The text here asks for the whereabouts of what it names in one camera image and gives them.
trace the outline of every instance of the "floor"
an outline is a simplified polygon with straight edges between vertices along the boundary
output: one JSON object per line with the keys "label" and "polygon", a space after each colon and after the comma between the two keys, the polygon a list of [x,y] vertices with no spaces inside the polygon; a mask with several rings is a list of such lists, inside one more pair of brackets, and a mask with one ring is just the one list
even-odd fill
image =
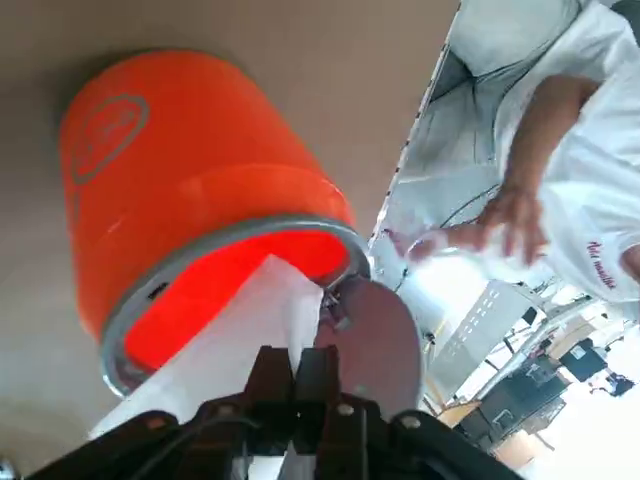
{"label": "floor", "polygon": [[57,87],[3,78],[0,91],[0,455],[22,471],[80,444],[116,404],[73,301]]}
{"label": "floor", "polygon": [[[237,52],[238,62],[246,60],[260,64],[255,75],[258,83],[279,108],[289,112],[289,116],[285,116],[290,122],[308,115],[309,109],[315,112],[314,121],[307,124],[308,130],[299,132],[304,138],[320,132],[316,140],[322,139],[322,132],[338,129],[344,142],[357,144],[350,155],[361,154],[369,162],[376,156],[384,156],[393,163],[435,62],[425,59],[429,55],[437,58],[457,2],[442,2],[436,8],[411,0],[406,9],[396,9],[384,1],[366,0],[362,2],[367,5],[364,10],[358,1],[295,2],[300,11],[294,9],[293,17],[281,15],[291,7],[284,0],[264,7],[261,2],[248,0],[3,2],[3,15],[0,16],[0,456],[12,458],[23,472],[33,471],[82,443],[86,432],[117,404],[116,397],[102,382],[96,345],[80,327],[74,304],[69,239],[55,144],[56,125],[73,94],[93,74],[123,55],[140,49],[175,46],[220,51],[227,55],[229,52],[220,46],[220,42],[223,46],[225,41],[236,42],[241,46]],[[364,36],[356,36],[352,33],[353,28],[343,29],[351,32],[347,37],[351,39],[349,48],[341,48],[346,64],[332,63],[333,68],[321,68],[313,58],[306,63],[288,63],[287,54],[300,48],[317,50],[322,48],[318,45],[322,42],[331,44],[331,48],[335,47],[333,43],[344,43],[344,39],[335,36],[320,41],[321,36],[315,35],[304,23],[301,27],[304,32],[294,33],[296,38],[304,37],[304,45],[289,41],[287,34],[294,35],[291,31],[295,32],[298,25],[291,19],[300,19],[303,4],[304,8],[324,15],[319,18],[332,19],[341,26],[354,20],[367,25]],[[336,17],[337,8],[346,8],[340,10],[344,15]],[[247,14],[247,9],[258,13]],[[266,56],[255,49],[251,51],[246,41],[246,37],[255,40],[256,36],[264,36],[263,10],[271,19],[282,17],[288,22],[287,28],[271,32],[273,38],[269,38],[269,46],[265,48],[273,48]],[[239,31],[235,24],[229,26],[220,12],[232,15],[245,30]],[[375,18],[363,16],[363,12]],[[321,21],[320,25],[317,20],[313,22],[316,27],[327,27],[327,22]],[[401,39],[398,40],[400,44],[414,49],[419,55],[396,55],[396,40],[375,33],[384,30],[381,26],[392,29],[394,39]],[[371,41],[379,41],[380,46],[376,44],[375,48],[369,48]],[[368,48],[364,55],[358,50],[363,48]],[[333,58],[327,56],[327,52],[314,50],[316,53],[324,54],[327,61]],[[406,115],[406,127],[402,122],[391,126],[391,130],[397,129],[395,133],[399,138],[397,142],[389,142],[386,150],[380,148],[379,142],[369,139],[372,135],[380,137],[375,132],[388,134],[389,125],[377,125],[372,134],[366,121],[351,118],[348,121],[360,135],[354,137],[354,132],[336,127],[339,119],[322,111],[322,92],[339,88],[331,82],[363,83],[357,75],[349,73],[350,65],[356,65],[349,60],[349,55],[361,59],[356,68],[369,78],[366,91],[372,88],[371,92],[375,93],[387,82],[385,75],[380,75],[379,55],[399,62],[387,71],[415,73],[412,74],[413,85],[410,85],[410,75],[393,74],[401,83],[394,90],[405,92],[403,95],[407,97],[401,102],[384,95],[373,95],[375,102],[361,102],[355,98],[357,95],[352,95],[358,108],[349,108],[359,116],[392,120],[395,118],[390,113],[393,110],[403,117],[405,110],[410,112]],[[414,57],[423,59],[424,63],[416,63]],[[313,95],[304,88],[265,82],[269,69],[274,68],[281,69],[296,87],[299,85],[295,82],[302,79],[312,88]],[[343,81],[340,75],[349,78]],[[377,116],[380,110],[388,115]],[[342,144],[323,144],[322,140],[316,143],[312,148],[326,148],[325,154],[344,155],[344,149],[338,148]],[[359,177],[360,172],[352,163],[341,162],[341,165],[350,165],[354,170],[351,176]],[[389,175],[392,169],[393,165],[389,167]],[[380,204],[386,185],[388,180],[382,179]],[[362,194],[369,188],[360,184],[356,187]],[[356,192],[355,196],[359,195],[361,200],[368,198],[360,193]],[[378,208],[376,202],[360,202],[363,208],[371,210],[371,225]],[[370,231],[371,225],[367,224],[362,230]]]}

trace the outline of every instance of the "metal bolt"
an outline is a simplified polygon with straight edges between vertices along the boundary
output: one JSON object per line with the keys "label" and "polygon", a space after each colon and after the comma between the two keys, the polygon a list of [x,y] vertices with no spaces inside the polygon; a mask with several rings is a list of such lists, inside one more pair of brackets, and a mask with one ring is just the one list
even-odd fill
{"label": "metal bolt", "polygon": [[416,417],[402,417],[400,420],[402,426],[408,430],[415,430],[416,428],[420,428],[420,420]]}
{"label": "metal bolt", "polygon": [[218,407],[218,415],[221,417],[229,417],[233,415],[234,410],[233,405],[220,405],[220,407]]}
{"label": "metal bolt", "polygon": [[353,415],[353,412],[355,410],[353,409],[353,407],[351,405],[348,405],[346,403],[341,403],[340,405],[338,405],[338,413],[344,417],[348,417],[349,415]]}
{"label": "metal bolt", "polygon": [[165,422],[164,418],[162,418],[162,417],[150,418],[149,420],[147,420],[147,428],[149,430],[155,430],[156,428],[162,428],[166,424],[167,424],[167,422]]}

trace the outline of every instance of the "person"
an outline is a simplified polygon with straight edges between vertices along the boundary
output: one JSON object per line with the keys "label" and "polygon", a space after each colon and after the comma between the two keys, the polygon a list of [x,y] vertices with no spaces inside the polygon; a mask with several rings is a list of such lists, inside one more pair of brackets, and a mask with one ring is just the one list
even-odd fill
{"label": "person", "polygon": [[[627,19],[596,1],[463,0],[450,50],[409,157],[431,174],[494,165],[502,183],[447,245],[482,251],[500,229],[504,257],[544,256],[589,294],[640,299],[640,48]],[[435,243],[414,242],[413,260]]]}

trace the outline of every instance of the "fingers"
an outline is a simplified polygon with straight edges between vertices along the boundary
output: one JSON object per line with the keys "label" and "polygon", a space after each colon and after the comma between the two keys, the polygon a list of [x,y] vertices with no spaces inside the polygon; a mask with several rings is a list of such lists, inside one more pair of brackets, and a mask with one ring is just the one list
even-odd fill
{"label": "fingers", "polygon": [[530,206],[523,197],[516,197],[510,206],[508,222],[504,236],[504,256],[510,257],[515,250],[516,242],[520,237],[524,237],[522,233],[525,231],[527,222],[531,221]]}
{"label": "fingers", "polygon": [[503,191],[493,199],[478,217],[480,232],[476,248],[484,249],[495,227],[504,225],[502,251],[505,257],[513,255],[522,242],[523,260],[531,265],[539,256],[546,239],[540,229],[541,208],[535,195],[518,190]]}
{"label": "fingers", "polygon": [[476,221],[480,227],[474,247],[476,250],[484,250],[489,243],[492,230],[505,222],[505,208],[500,198],[491,200]]}

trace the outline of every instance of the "paper towel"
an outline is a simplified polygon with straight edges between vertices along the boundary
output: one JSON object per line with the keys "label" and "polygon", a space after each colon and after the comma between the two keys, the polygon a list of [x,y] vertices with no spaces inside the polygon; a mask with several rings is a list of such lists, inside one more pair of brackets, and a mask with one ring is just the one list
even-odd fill
{"label": "paper towel", "polygon": [[268,257],[227,307],[91,431],[95,438],[130,418],[164,410],[180,423],[203,402],[244,390],[262,345],[289,349],[297,369],[318,329],[323,290],[295,267]]}

